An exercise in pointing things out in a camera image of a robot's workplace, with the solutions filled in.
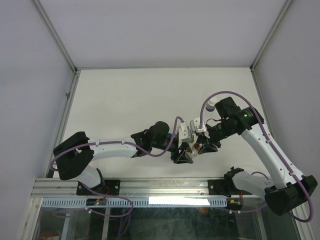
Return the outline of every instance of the purple cable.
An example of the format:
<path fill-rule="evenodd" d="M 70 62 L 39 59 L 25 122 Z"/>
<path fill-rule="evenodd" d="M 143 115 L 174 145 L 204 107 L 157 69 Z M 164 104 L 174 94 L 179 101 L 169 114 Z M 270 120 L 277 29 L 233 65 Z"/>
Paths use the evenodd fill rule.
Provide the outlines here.
<path fill-rule="evenodd" d="M 169 141 L 169 144 L 168 144 L 168 146 L 166 146 L 166 148 L 165 148 L 161 153 L 159 153 L 159 154 L 152 154 L 152 153 L 146 151 L 145 149 L 143 149 L 142 147 L 140 147 L 140 146 L 138 146 L 138 145 L 136 145 L 136 144 L 134 144 L 134 143 L 132 143 L 132 142 L 128 142 L 128 141 L 125 141 L 125 142 L 122 142 L 122 141 L 102 141 L 102 142 L 99 143 L 99 145 L 107 145 L 107 144 L 127 144 L 127 145 L 131 145 L 131 146 L 136 147 L 137 149 L 141 150 L 142 152 L 144 152 L 145 154 L 147 154 L 147 155 L 149 155 L 149 156 L 151 156 L 151 157 L 160 157 L 160 156 L 164 155 L 164 154 L 168 151 L 168 149 L 171 147 L 172 142 L 174 141 L 174 138 L 175 138 L 175 136 L 176 136 L 176 129 L 177 129 L 178 120 L 180 120 L 182 123 L 184 122 L 184 120 L 183 120 L 181 117 L 179 117 L 179 116 L 177 116 L 177 117 L 175 118 L 174 126 L 173 126 L 173 131 L 172 131 L 172 135 L 171 135 L 171 139 L 170 139 L 170 141 Z M 71 148 L 69 148 L 69 149 L 61 152 L 61 153 L 58 154 L 54 159 L 51 160 L 51 162 L 50 162 L 50 169 L 51 169 L 52 171 L 58 171 L 58 169 L 54 168 L 54 163 L 55 163 L 55 161 L 56 161 L 58 158 L 60 158 L 61 156 L 65 155 L 65 154 L 67 154 L 67 153 L 69 153 L 69 152 L 72 152 L 72 151 L 74 151 L 74 150 L 76 150 L 76 149 L 83 148 L 83 147 L 87 147 L 87 146 L 93 146 L 93 145 L 96 145 L 96 143 L 95 143 L 95 142 L 84 143 L 84 144 L 80 144 L 80 145 L 78 145 L 78 146 L 71 147 Z"/>
<path fill-rule="evenodd" d="M 270 138 L 268 137 L 268 134 L 263 126 L 263 123 L 261 122 L 261 119 L 256 111 L 256 109 L 254 108 L 254 106 L 242 95 L 240 95 L 239 93 L 236 93 L 236 92 L 233 92 L 233 91 L 218 91 L 212 95 L 210 95 L 205 101 L 204 103 L 202 104 L 202 107 L 201 107 L 201 111 L 200 111 L 200 127 L 202 127 L 203 125 L 203 119 L 204 119 L 204 110 L 205 110 L 205 107 L 206 107 L 206 104 L 207 102 L 219 95 L 219 94 L 232 94 L 232 95 L 236 95 L 237 97 L 241 98 L 242 100 L 244 100 L 248 105 L 249 107 L 251 108 L 252 112 L 254 113 L 257 121 L 258 121 L 258 124 L 261 128 L 261 131 L 265 137 L 265 139 L 267 141 L 270 140 Z M 305 186 L 301 183 L 301 181 L 299 180 L 299 178 L 294 174 L 294 171 L 293 169 L 290 167 L 290 165 L 287 163 L 287 161 L 285 160 L 285 158 L 282 156 L 282 154 L 279 152 L 279 150 L 277 149 L 277 147 L 272 143 L 272 141 L 269 142 L 270 146 L 272 147 L 272 149 L 274 150 L 274 152 L 277 154 L 277 156 L 280 158 L 280 160 L 282 161 L 282 163 L 285 165 L 285 167 L 289 170 L 290 174 L 293 176 L 294 180 L 298 183 L 298 185 L 300 186 L 300 188 L 302 189 L 307 201 L 308 201 L 308 204 L 309 204 L 309 217 L 307 219 L 300 219 L 296 216 L 294 216 L 293 214 L 291 214 L 290 212 L 288 213 L 291 217 L 293 217 L 295 220 L 299 221 L 299 222 L 303 222 L 303 223 L 308 223 L 312 220 L 312 218 L 314 217 L 314 206 L 312 204 L 312 201 L 311 201 L 311 198 L 305 188 Z"/>
<path fill-rule="evenodd" d="M 128 228 L 130 226 L 131 215 L 128 215 L 127 219 L 128 219 L 128 221 L 127 221 L 126 227 L 125 227 L 124 231 L 122 232 L 122 234 L 119 236 L 119 238 L 117 238 L 117 240 L 120 239 L 126 233 L 126 231 L 128 230 Z"/>
<path fill-rule="evenodd" d="M 90 189 L 87 185 L 85 185 L 85 184 L 83 184 L 83 183 L 82 183 L 82 185 L 84 186 L 85 189 L 87 189 L 90 193 L 93 193 L 94 195 L 103 196 L 103 197 L 107 197 L 107 198 L 114 198 L 114 199 L 123 199 L 123 200 L 128 201 L 128 202 L 130 203 L 130 205 L 131 205 L 131 207 L 129 208 L 128 212 L 126 212 L 126 213 L 124 213 L 124 214 L 121 214 L 121 215 L 104 214 L 104 213 L 101 213 L 101 212 L 92 210 L 91 208 L 88 208 L 88 209 L 90 209 L 90 210 L 91 210 L 93 213 L 95 213 L 95 214 L 99 214 L 99 215 L 105 216 L 105 217 L 121 218 L 121 217 L 124 217 L 124 216 L 129 215 L 129 214 L 132 212 L 132 210 L 134 209 L 134 203 L 133 203 L 129 198 L 126 198 L 126 197 L 123 197 L 123 196 L 113 196 L 113 195 L 102 194 L 102 193 L 93 191 L 93 190 Z"/>
<path fill-rule="evenodd" d="M 119 227 L 119 231 L 118 231 L 116 240 L 119 240 L 126 233 L 128 227 L 130 225 L 130 221 L 131 221 L 131 215 L 130 214 L 126 216 L 126 219 L 124 221 L 123 221 L 123 217 L 121 218 L 120 227 Z"/>
<path fill-rule="evenodd" d="M 251 175 L 255 175 L 255 174 L 261 174 L 263 175 L 266 179 L 269 179 L 267 175 L 265 175 L 263 172 L 260 171 L 254 171 L 253 173 L 251 173 Z"/>

